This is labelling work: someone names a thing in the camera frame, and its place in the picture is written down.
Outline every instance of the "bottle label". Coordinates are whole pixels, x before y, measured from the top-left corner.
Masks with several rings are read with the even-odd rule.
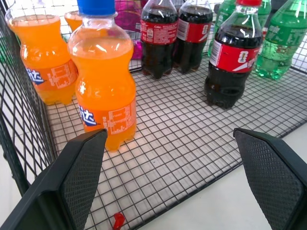
[[[193,43],[201,43],[207,41],[208,32],[210,31],[211,23],[188,23],[179,19],[177,38]]]
[[[252,70],[260,47],[243,49],[214,41],[210,62],[217,68],[233,73],[246,73]]]
[[[127,106],[113,111],[91,110],[81,103],[79,109],[84,126],[93,130],[105,128],[109,135],[124,132],[136,122],[135,98]]]
[[[78,77],[77,67],[72,60],[54,68],[30,69],[25,67],[35,88],[42,91],[65,88],[73,84]]]
[[[286,27],[271,22],[265,40],[282,46],[299,46],[306,32],[307,28]]]
[[[264,27],[265,23],[267,22],[269,15],[268,14],[258,14],[258,20],[261,28]]]
[[[141,40],[155,45],[167,45],[176,40],[178,21],[161,24],[141,20]]]

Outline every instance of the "sprite bottle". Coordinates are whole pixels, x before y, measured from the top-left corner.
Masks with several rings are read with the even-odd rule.
[[[291,66],[292,56],[307,32],[307,0],[288,0],[272,17],[256,72],[279,79]]]
[[[271,0],[262,0],[261,6],[258,10],[258,20],[261,28],[264,27],[272,10]]]
[[[230,17],[230,15],[235,11],[236,8],[236,0],[225,0],[220,5],[219,11],[216,16],[215,26],[214,26],[214,35],[217,30],[220,28],[221,24],[226,21]],[[209,44],[208,56],[210,57],[212,45],[214,38]]]
[[[214,27],[214,34],[218,31],[221,24],[225,22],[230,15],[235,11],[236,8],[236,0],[225,0],[217,13],[216,20],[215,20],[215,27]],[[258,10],[258,20],[261,28],[264,27],[270,12],[271,12],[271,0],[262,0],[261,6]],[[214,38],[209,44],[208,56],[210,57],[212,45],[213,45]]]

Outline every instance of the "orange soda bottle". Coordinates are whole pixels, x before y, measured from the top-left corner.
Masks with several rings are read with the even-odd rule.
[[[21,40],[22,61],[42,101],[69,104],[78,72],[61,37],[60,18],[51,10],[42,0],[38,3],[20,0],[9,8],[5,19]]]
[[[129,72],[133,42],[117,26],[114,0],[78,0],[83,23],[68,49],[78,67],[76,96],[85,131],[106,128],[115,151],[136,131],[136,87]]]
[[[82,24],[82,17],[79,15],[78,11],[65,13],[64,18],[73,32]]]

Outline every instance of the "green label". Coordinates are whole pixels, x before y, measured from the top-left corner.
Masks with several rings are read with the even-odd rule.
[[[230,15],[231,15],[231,13],[229,13],[229,12],[219,11],[218,15],[216,16],[216,23],[215,23],[215,25],[217,27],[220,27],[221,24],[223,22],[225,22],[227,18],[230,17]]]
[[[265,40],[282,46],[298,46],[306,34],[307,28],[292,28],[271,22]]]
[[[259,20],[259,24],[261,26],[261,28],[264,27],[267,19],[268,19],[268,14],[258,14],[258,20]]]

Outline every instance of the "cola bottle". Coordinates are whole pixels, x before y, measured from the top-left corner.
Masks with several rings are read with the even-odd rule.
[[[173,68],[178,14],[171,0],[149,0],[141,14],[142,70],[160,79]]]
[[[261,0],[236,0],[237,6],[215,34],[205,93],[209,104],[232,107],[243,95],[262,43]]]
[[[188,0],[179,10],[174,66],[196,71],[210,31],[213,12],[207,0]]]

